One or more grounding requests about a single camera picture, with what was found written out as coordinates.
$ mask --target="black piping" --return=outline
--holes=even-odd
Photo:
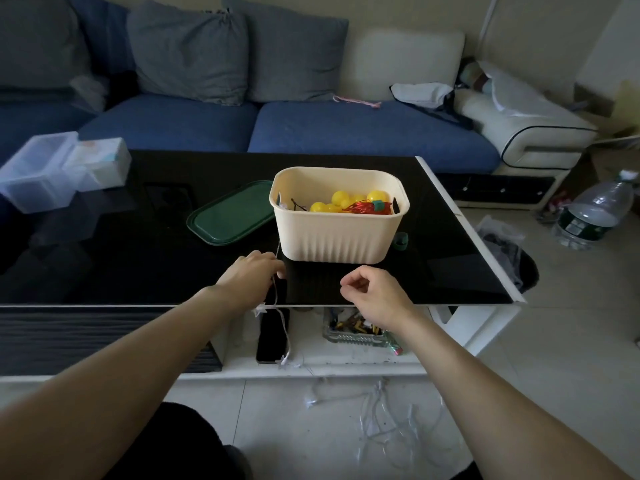
[[[540,168],[540,167],[528,167],[528,166],[514,166],[514,165],[509,165],[506,161],[504,161],[504,154],[509,149],[509,145],[512,144],[513,140],[516,139],[516,136],[519,135],[520,133],[522,133],[523,131],[526,131],[526,130],[532,129],[532,128],[553,128],[553,129],[557,129],[557,130],[567,129],[567,130],[592,131],[594,133],[598,132],[597,130],[592,130],[592,129],[589,129],[589,128],[578,128],[578,127],[574,127],[574,126],[548,126],[548,125],[527,126],[526,128],[521,129],[515,135],[513,135],[510,138],[510,140],[507,142],[507,145],[504,147],[504,149],[502,151],[502,154],[500,155],[500,160],[502,160],[502,162],[505,165],[507,165],[508,167],[511,167],[511,168],[524,168],[526,170],[563,170],[563,171],[571,170],[570,168]]]

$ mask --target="white leather armrest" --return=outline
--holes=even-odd
[[[474,120],[476,131],[496,147],[502,161],[517,168],[570,169],[594,140],[594,125],[558,109],[557,118],[505,116],[491,96],[456,91],[456,112]]]

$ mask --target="hand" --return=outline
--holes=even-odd
[[[235,311],[244,313],[264,301],[272,276],[277,273],[283,278],[284,272],[284,263],[275,254],[252,251],[249,256],[236,259],[213,288],[223,290]]]
[[[402,334],[418,315],[397,280],[384,269],[360,266],[340,280],[340,293],[362,316],[384,330]]]

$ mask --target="green lid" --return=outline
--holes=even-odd
[[[274,217],[269,202],[271,185],[268,180],[246,184],[194,210],[187,227],[212,246],[236,242]]]

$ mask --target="gray cushion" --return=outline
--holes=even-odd
[[[183,11],[147,0],[132,10],[127,28],[143,91],[243,103],[249,38],[242,15]]]
[[[104,87],[68,0],[0,0],[0,100],[73,99],[104,108]]]
[[[245,0],[222,0],[222,4],[246,16],[249,101],[331,99],[340,80],[348,20]]]

